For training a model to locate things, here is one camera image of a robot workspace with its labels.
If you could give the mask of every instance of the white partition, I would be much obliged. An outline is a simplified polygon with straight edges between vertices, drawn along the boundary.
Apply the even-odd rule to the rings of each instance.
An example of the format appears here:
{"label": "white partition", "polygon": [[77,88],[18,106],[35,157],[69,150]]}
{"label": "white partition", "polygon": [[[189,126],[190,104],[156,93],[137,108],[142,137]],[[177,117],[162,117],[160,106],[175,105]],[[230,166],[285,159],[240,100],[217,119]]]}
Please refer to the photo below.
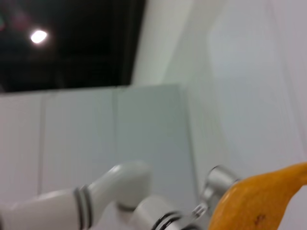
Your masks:
{"label": "white partition", "polygon": [[[112,90],[46,94],[42,192],[89,184],[117,164]],[[117,229],[112,207],[96,229]]]}
{"label": "white partition", "polygon": [[153,192],[191,211],[196,185],[178,86],[119,89],[117,113],[119,159],[151,164]]}
{"label": "white partition", "polygon": [[41,96],[0,97],[0,203],[37,194]]}

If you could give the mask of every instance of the dark ceiling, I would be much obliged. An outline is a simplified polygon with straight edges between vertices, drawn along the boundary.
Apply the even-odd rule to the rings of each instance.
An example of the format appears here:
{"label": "dark ceiling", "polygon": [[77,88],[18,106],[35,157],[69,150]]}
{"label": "dark ceiling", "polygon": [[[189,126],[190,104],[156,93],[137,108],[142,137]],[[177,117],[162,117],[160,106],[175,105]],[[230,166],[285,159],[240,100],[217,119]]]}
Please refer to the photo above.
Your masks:
{"label": "dark ceiling", "polygon": [[[0,91],[129,85],[145,0],[0,0]],[[48,33],[34,44],[35,29]]]}

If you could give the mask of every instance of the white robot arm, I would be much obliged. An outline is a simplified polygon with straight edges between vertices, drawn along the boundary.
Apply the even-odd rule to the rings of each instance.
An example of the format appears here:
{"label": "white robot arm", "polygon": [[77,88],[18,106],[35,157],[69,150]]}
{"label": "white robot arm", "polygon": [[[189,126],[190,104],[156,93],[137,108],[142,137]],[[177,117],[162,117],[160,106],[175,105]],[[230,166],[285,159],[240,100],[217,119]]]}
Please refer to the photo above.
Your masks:
{"label": "white robot arm", "polygon": [[210,200],[215,194],[219,197],[223,189],[227,190],[236,181],[222,168],[213,169],[210,178],[201,204],[192,214],[184,216],[163,198],[149,196],[151,172],[147,164],[125,163],[115,166],[89,186],[52,192],[1,208],[0,230],[86,230],[98,223],[112,201],[121,213],[128,214],[125,220],[137,230],[206,229],[200,221],[212,208]]}

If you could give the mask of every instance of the yellow banana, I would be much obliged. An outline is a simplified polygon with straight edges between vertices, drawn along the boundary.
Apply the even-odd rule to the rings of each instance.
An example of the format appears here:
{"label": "yellow banana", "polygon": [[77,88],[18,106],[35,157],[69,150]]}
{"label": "yellow banana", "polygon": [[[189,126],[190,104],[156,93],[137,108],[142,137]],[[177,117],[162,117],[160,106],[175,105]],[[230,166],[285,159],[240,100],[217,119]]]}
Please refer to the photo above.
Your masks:
{"label": "yellow banana", "polygon": [[208,229],[277,230],[289,201],[306,184],[307,162],[242,180],[224,194]]}

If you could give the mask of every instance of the ceiling light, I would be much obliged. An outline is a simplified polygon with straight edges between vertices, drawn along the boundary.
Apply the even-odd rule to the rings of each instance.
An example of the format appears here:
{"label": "ceiling light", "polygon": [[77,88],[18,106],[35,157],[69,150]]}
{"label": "ceiling light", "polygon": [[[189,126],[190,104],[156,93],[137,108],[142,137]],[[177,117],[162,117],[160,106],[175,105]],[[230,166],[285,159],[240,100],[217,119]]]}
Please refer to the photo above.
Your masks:
{"label": "ceiling light", "polygon": [[47,37],[47,33],[41,30],[36,30],[32,35],[31,35],[31,40],[32,42],[38,44],[44,41]]}

